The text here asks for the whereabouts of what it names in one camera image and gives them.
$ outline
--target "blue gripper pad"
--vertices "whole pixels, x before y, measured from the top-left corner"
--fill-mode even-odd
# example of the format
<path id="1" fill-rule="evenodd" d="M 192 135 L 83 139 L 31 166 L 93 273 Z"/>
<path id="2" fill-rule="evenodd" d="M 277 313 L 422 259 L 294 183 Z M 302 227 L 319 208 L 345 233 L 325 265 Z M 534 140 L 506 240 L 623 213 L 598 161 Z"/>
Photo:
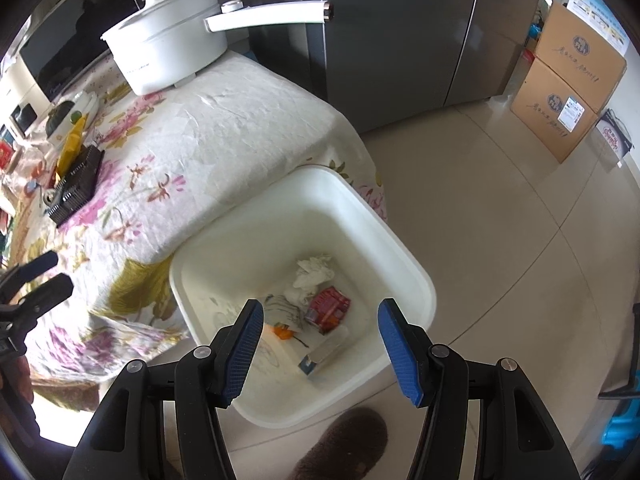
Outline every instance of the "blue gripper pad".
<path id="1" fill-rule="evenodd" d="M 398 307 L 395 305 L 395 301 L 391 305 L 389 300 L 383 300 L 378 307 L 378 328 L 402 393 L 411 399 L 414 406 L 420 406 L 424 391 L 420 386 L 418 377 L 418 363 L 402 332 L 398 315 L 402 317 Z M 404 317 L 402 317 L 401 321 L 404 322 L 408 329 Z"/>
<path id="2" fill-rule="evenodd" d="M 260 341 L 263 324 L 264 313 L 262 305 L 255 301 L 254 310 L 245 322 L 242 332 L 238 335 L 236 344 L 226 362 L 225 386 L 222 389 L 221 396 L 227 404 L 231 404 L 231 401 L 240 395 L 242 391 L 249 366 L 254 358 L 255 349 L 258 346 L 258 341 Z"/>

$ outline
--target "white cooking pot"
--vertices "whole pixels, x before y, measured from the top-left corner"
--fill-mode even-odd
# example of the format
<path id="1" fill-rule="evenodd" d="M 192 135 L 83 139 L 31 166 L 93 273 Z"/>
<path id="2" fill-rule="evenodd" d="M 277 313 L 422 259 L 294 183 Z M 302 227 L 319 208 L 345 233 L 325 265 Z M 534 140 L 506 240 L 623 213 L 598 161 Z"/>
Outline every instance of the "white cooking pot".
<path id="1" fill-rule="evenodd" d="M 276 23 L 324 23 L 328 2 L 288 2 L 244 7 L 240 0 L 145 0 L 139 10 L 107 30 L 113 59 L 137 95 L 179 86 L 226 50 L 225 30 Z"/>

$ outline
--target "floral tablecloth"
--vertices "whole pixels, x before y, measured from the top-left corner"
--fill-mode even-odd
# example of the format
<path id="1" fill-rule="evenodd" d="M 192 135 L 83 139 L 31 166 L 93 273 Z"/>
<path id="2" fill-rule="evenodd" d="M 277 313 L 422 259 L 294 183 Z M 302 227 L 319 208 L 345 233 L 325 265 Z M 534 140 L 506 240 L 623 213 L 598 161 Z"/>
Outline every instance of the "floral tablecloth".
<path id="1" fill-rule="evenodd" d="M 187 336 L 168 282 L 173 252 L 296 167 L 332 168 L 386 218 L 382 183 L 347 120 L 243 56 L 228 52 L 187 85 L 144 97 L 109 56 L 63 98 L 79 90 L 101 95 L 88 135 L 106 150 L 95 196 L 60 229 L 33 200 L 12 245 L 13 262 L 56 250 L 49 275 L 75 285 L 28 336 L 43 391 L 97 384 Z"/>

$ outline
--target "tile floor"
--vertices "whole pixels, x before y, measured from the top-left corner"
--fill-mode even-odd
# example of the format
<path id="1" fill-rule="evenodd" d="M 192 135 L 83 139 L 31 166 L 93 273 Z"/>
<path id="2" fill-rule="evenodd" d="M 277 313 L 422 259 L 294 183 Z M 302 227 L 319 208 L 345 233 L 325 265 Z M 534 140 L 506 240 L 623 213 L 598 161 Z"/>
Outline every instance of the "tile floor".
<path id="1" fill-rule="evenodd" d="M 392 124 L 364 142 L 385 182 L 389 225 L 436 286 L 430 337 L 471 360 L 516 359 L 571 446 L 630 329 L 640 190 L 597 132 L 556 163 L 509 110 L 527 69 L 521 60 L 503 96 Z M 405 478 L 422 414 L 391 374 L 367 388 L 361 404 L 386 418 L 390 435 L 367 479 Z M 238 479 L 284 479 L 350 398 L 329 418 L 283 431 L 225 413 Z M 477 426 L 474 405 L 463 480 L 473 476 Z"/>

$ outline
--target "pot handle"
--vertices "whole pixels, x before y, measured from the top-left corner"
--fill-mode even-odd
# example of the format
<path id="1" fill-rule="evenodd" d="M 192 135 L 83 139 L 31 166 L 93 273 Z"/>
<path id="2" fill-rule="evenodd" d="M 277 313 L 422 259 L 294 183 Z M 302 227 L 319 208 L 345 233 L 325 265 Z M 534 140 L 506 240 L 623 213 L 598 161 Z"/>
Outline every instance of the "pot handle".
<path id="1" fill-rule="evenodd" d="M 281 23 L 325 23 L 334 16 L 334 6 L 326 1 L 286 2 L 245 7 L 205 18 L 209 32 L 233 28 L 278 25 Z"/>

